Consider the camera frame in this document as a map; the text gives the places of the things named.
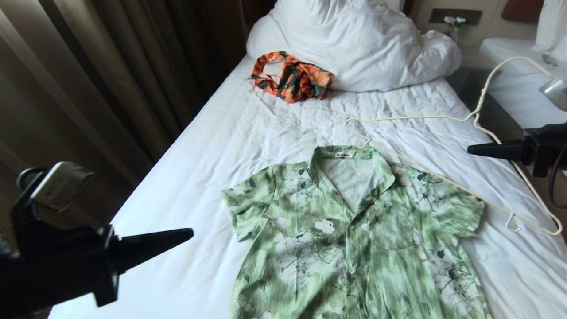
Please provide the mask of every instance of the green floral shirt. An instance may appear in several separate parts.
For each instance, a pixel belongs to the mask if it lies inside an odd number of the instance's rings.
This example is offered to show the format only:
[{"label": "green floral shirt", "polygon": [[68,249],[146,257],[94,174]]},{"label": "green floral shirt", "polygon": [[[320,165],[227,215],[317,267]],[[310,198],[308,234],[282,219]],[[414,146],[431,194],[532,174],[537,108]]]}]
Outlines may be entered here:
[{"label": "green floral shirt", "polygon": [[458,240],[484,203],[373,148],[319,147],[223,197],[253,241],[232,318],[490,318]]}]

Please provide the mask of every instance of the clothes hanger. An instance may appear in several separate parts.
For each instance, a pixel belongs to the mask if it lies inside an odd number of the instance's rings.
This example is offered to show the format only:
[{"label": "clothes hanger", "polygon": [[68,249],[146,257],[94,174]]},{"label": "clothes hanger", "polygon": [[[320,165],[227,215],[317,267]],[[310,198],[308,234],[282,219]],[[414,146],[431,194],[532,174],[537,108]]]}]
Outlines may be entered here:
[{"label": "clothes hanger", "polygon": [[[528,62],[532,63],[533,65],[535,65],[535,66],[536,66],[542,73],[544,73],[545,75],[551,76],[551,73],[550,73],[550,72],[548,72],[547,70],[545,70],[541,65],[539,65],[538,63],[536,63],[534,60],[532,60],[532,59],[530,59],[530,58],[527,58],[527,57],[513,57],[513,58],[509,58],[508,60],[506,60],[506,61],[500,63],[498,66],[496,66],[496,67],[494,68],[494,70],[492,70],[492,72],[488,75],[488,78],[486,79],[486,83],[485,83],[483,89],[481,90],[481,94],[480,94],[480,97],[479,97],[479,102],[478,102],[478,104],[477,104],[475,110],[472,111],[469,115],[467,115],[467,116],[466,116],[465,118],[463,118],[463,119],[459,119],[459,118],[457,118],[457,117],[447,116],[447,115],[397,116],[397,117],[384,117],[384,118],[381,118],[381,119],[366,119],[366,120],[365,120],[365,119],[357,119],[357,118],[355,118],[355,117],[351,117],[351,118],[349,118],[349,119],[346,120],[346,122],[345,122],[345,127],[347,128],[347,130],[351,131],[351,133],[357,134],[357,135],[359,135],[359,136],[361,136],[361,137],[363,137],[363,138],[366,139],[366,142],[365,142],[363,145],[359,145],[358,143],[355,143],[356,147],[358,147],[358,148],[364,148],[366,145],[368,145],[369,143],[371,143],[371,142],[373,141],[372,138],[371,138],[371,137],[366,137],[366,136],[364,136],[364,135],[358,133],[357,131],[354,131],[354,130],[350,129],[349,126],[348,126],[349,122],[351,122],[351,121],[357,121],[357,122],[359,122],[359,123],[364,123],[364,122],[390,121],[390,120],[406,120],[406,119],[449,119],[449,120],[454,120],[454,121],[459,121],[459,122],[465,122],[465,121],[468,121],[469,119],[471,119],[471,118],[474,116],[475,119],[474,119],[474,122],[473,122],[473,126],[474,126],[476,129],[478,129],[478,130],[480,130],[480,131],[482,131],[482,132],[488,134],[490,137],[492,137],[492,139],[493,139],[496,143],[502,144],[502,142],[500,141],[500,139],[499,139],[493,132],[491,132],[491,131],[489,131],[489,130],[487,130],[487,129],[485,129],[485,128],[483,128],[483,127],[480,126],[480,124],[479,124],[480,110],[481,110],[482,107],[483,107],[484,99],[485,99],[485,97],[486,97],[486,92],[488,91],[488,86],[490,85],[490,82],[491,82],[492,78],[494,77],[494,75],[496,74],[496,72],[497,72],[503,65],[507,64],[507,63],[510,62],[510,61],[514,61],[514,60],[525,60],[525,61],[528,61]],[[435,172],[432,172],[432,171],[430,171],[430,170],[427,170],[426,168],[424,168],[423,166],[421,166],[421,165],[415,163],[415,162],[412,161],[411,159],[409,159],[409,158],[407,158],[407,157],[404,157],[404,156],[402,156],[402,155],[400,155],[400,154],[397,154],[396,152],[387,149],[385,146],[383,146],[383,145],[381,145],[381,144],[379,144],[379,143],[376,143],[376,144],[378,144],[381,149],[384,149],[384,150],[387,151],[388,153],[391,153],[392,155],[395,155],[395,156],[397,156],[397,157],[403,159],[404,161],[408,162],[410,165],[413,165],[415,168],[417,168],[417,169],[419,169],[419,170],[421,170],[421,171],[424,171],[424,172],[426,172],[426,173],[428,173],[428,174],[434,175],[434,176],[436,176],[436,177],[438,177],[438,178],[441,178],[443,181],[448,182],[448,183],[450,183],[450,184],[452,184],[452,185],[454,185],[454,186],[457,186],[458,188],[462,189],[463,191],[466,191],[466,192],[468,192],[469,194],[472,194],[472,195],[474,195],[474,196],[476,196],[476,197],[482,199],[484,202],[486,202],[486,203],[488,203],[488,204],[490,204],[490,205],[492,205],[492,206],[495,206],[496,208],[498,208],[498,209],[504,211],[505,213],[508,214],[508,219],[506,220],[505,227],[506,227],[506,229],[508,229],[508,230],[510,230],[510,231],[512,231],[512,232],[514,232],[514,233],[517,233],[517,232],[519,232],[519,231],[522,229],[521,227],[517,227],[517,228],[511,228],[511,227],[510,227],[510,223],[512,222],[512,220],[513,220],[514,218],[520,219],[520,220],[522,220],[524,223],[526,223],[526,224],[528,224],[528,225],[530,225],[530,226],[533,226],[533,227],[535,227],[535,228],[538,228],[538,229],[540,229],[540,230],[542,230],[542,231],[544,231],[544,232],[546,232],[546,233],[548,233],[548,234],[550,234],[550,235],[552,235],[552,236],[556,236],[556,235],[560,234],[561,231],[563,230],[563,224],[561,223],[561,221],[557,218],[557,216],[555,216],[555,215],[547,208],[547,206],[546,206],[545,203],[543,202],[543,199],[541,199],[541,196],[539,196],[538,192],[535,190],[535,187],[532,185],[532,183],[529,181],[528,177],[527,177],[527,176],[525,175],[525,173],[520,169],[519,165],[518,165],[516,162],[511,162],[511,163],[512,163],[512,165],[514,166],[514,168],[516,169],[516,171],[518,171],[518,173],[520,174],[520,176],[523,178],[523,180],[525,181],[525,183],[528,185],[528,187],[530,188],[531,192],[535,195],[535,197],[537,198],[537,200],[538,200],[538,202],[540,203],[540,205],[544,208],[544,212],[545,212],[547,215],[549,215],[549,216],[557,223],[557,230],[556,230],[556,231],[551,231],[551,230],[549,230],[549,229],[547,229],[547,228],[541,227],[540,225],[536,225],[536,224],[532,223],[530,220],[528,220],[527,218],[525,218],[525,217],[523,217],[523,216],[521,216],[521,215],[518,215],[518,214],[516,214],[516,213],[512,213],[512,212],[510,212],[508,209],[506,209],[506,208],[504,208],[504,207],[502,207],[502,206],[500,206],[500,205],[498,205],[498,204],[496,204],[496,203],[494,203],[494,202],[492,202],[492,201],[490,201],[490,200],[487,200],[487,199],[483,198],[483,197],[480,196],[479,194],[477,194],[477,193],[475,193],[475,192],[473,192],[473,191],[470,191],[470,190],[464,188],[463,186],[458,185],[457,183],[455,183],[455,182],[453,182],[453,181],[450,181],[449,179],[447,179],[447,178],[445,178],[445,177],[443,177],[443,176],[441,176],[441,175],[439,175],[439,174],[437,174],[437,173],[435,173]]]}]

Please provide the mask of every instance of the mattress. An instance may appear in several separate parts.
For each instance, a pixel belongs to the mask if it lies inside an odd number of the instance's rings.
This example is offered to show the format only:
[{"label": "mattress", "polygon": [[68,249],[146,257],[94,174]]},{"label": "mattress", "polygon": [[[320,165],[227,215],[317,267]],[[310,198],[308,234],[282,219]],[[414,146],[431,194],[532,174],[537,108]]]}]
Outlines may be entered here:
[{"label": "mattress", "polygon": [[[364,142],[343,126],[352,116],[468,113],[441,78],[386,93],[330,91],[325,100],[287,104],[247,80],[253,62],[242,60],[112,221],[120,236],[191,227],[195,237],[122,275],[117,302],[97,308],[86,295],[55,306],[50,318],[227,318],[251,242],[236,240],[220,190],[268,165],[305,161],[316,146]],[[467,145],[489,141],[470,121],[355,127],[487,199],[554,227],[509,163],[467,154]],[[522,227],[519,233],[506,230],[507,215],[494,207],[483,218],[479,236],[462,243],[494,317],[567,313],[563,239],[521,221],[513,222]]]},{"label": "mattress", "polygon": [[[534,45],[531,40],[490,38],[483,41],[479,52],[492,67],[508,58],[524,56],[550,71],[553,77],[565,74],[559,68],[546,64],[541,53],[532,49]],[[564,123],[567,114],[539,92],[539,88],[551,79],[527,61],[512,61],[493,78],[488,93],[523,128]]]}]

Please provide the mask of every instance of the wall outlet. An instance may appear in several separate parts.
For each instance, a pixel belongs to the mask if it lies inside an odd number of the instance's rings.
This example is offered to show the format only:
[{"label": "wall outlet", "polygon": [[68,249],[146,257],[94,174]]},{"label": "wall outlet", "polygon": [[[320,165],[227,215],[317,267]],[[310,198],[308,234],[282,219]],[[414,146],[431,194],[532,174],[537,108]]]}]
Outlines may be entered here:
[{"label": "wall outlet", "polygon": [[429,17],[429,23],[445,23],[443,20],[446,16],[454,16],[465,18],[465,24],[472,26],[478,25],[480,17],[483,15],[479,10],[464,10],[464,9],[433,9]]}]

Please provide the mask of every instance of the orange patterned cloth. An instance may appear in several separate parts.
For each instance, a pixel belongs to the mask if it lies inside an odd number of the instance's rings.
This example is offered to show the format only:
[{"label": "orange patterned cloth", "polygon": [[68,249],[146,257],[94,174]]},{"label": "orange patterned cloth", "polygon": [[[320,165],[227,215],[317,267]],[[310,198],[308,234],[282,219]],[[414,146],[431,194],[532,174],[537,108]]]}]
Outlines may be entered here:
[{"label": "orange patterned cloth", "polygon": [[[279,83],[269,76],[262,76],[269,62],[283,61]],[[288,103],[307,98],[324,99],[326,89],[333,83],[334,75],[320,67],[301,62],[284,51],[265,54],[256,60],[250,78],[257,87],[280,97]]]}]

